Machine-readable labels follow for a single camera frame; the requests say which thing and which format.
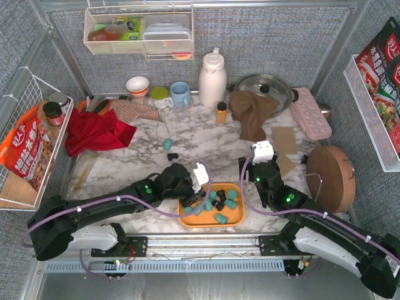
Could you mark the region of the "orange plastic tray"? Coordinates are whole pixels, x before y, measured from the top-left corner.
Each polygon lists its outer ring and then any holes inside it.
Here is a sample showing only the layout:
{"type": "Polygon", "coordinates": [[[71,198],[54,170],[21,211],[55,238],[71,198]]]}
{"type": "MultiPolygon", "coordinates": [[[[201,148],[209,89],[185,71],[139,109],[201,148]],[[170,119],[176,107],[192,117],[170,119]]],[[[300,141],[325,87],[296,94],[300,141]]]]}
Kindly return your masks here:
{"type": "Polygon", "coordinates": [[[240,188],[230,182],[211,185],[208,200],[201,205],[203,198],[189,207],[178,205],[178,214],[187,214],[198,206],[200,210],[190,216],[180,217],[179,221],[188,228],[233,227],[245,217],[245,205],[240,188]]]}

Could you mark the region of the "brown cloth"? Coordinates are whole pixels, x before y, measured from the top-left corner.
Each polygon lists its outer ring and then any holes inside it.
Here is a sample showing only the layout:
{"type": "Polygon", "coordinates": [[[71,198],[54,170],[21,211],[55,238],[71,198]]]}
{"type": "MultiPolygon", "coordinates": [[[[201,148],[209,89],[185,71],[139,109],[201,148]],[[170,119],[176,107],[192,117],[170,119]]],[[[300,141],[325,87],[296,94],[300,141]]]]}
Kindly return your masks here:
{"type": "Polygon", "coordinates": [[[259,96],[251,91],[233,91],[229,94],[229,109],[232,119],[241,124],[239,138],[245,141],[259,142],[266,139],[262,129],[267,119],[274,115],[279,101],[259,96]]]}

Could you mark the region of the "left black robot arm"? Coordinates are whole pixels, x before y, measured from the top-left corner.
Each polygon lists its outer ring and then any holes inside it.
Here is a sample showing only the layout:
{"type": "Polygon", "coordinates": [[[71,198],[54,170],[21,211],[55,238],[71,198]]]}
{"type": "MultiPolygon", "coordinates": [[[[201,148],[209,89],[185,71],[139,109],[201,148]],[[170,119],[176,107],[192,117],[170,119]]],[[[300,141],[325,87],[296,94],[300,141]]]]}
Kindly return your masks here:
{"type": "Polygon", "coordinates": [[[159,209],[165,200],[177,200],[188,207],[205,195],[203,186],[211,184],[206,167],[199,163],[193,171],[172,163],[161,173],[107,195],[67,201],[60,195],[50,197],[27,223],[21,244],[31,238],[38,261],[48,261],[68,249],[98,249],[121,254],[128,243],[120,224],[96,226],[106,219],[151,210],[164,216],[172,213],[159,209]]]}

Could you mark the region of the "black coffee capsule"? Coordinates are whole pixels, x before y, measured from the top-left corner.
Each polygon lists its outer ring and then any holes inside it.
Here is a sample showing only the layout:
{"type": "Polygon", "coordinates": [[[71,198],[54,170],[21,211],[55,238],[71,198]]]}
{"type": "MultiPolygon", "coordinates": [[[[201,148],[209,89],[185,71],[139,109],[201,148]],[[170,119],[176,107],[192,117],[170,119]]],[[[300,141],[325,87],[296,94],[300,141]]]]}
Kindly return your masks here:
{"type": "Polygon", "coordinates": [[[216,192],[217,196],[219,197],[219,200],[224,203],[226,201],[226,194],[225,194],[225,190],[218,190],[216,192]]]}
{"type": "Polygon", "coordinates": [[[179,157],[179,155],[177,153],[168,153],[167,154],[167,160],[168,161],[172,161],[174,159],[177,159],[179,157]]]}
{"type": "Polygon", "coordinates": [[[222,211],[224,209],[224,203],[218,200],[213,200],[211,202],[212,206],[214,206],[218,211],[222,211]]]}

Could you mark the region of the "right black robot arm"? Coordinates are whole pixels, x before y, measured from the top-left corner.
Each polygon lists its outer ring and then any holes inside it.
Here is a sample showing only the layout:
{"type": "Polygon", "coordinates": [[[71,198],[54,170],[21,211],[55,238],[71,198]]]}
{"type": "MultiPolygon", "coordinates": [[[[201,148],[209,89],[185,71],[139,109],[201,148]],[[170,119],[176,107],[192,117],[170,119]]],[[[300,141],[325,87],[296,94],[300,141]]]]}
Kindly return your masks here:
{"type": "Polygon", "coordinates": [[[362,283],[373,293],[391,298],[399,287],[399,239],[391,234],[378,236],[363,231],[335,215],[324,212],[310,197],[286,185],[281,179],[278,164],[252,164],[250,157],[240,157],[239,178],[248,178],[257,188],[264,208],[252,211],[269,216],[280,216],[290,224],[322,234],[356,258],[356,270],[362,283]]]}

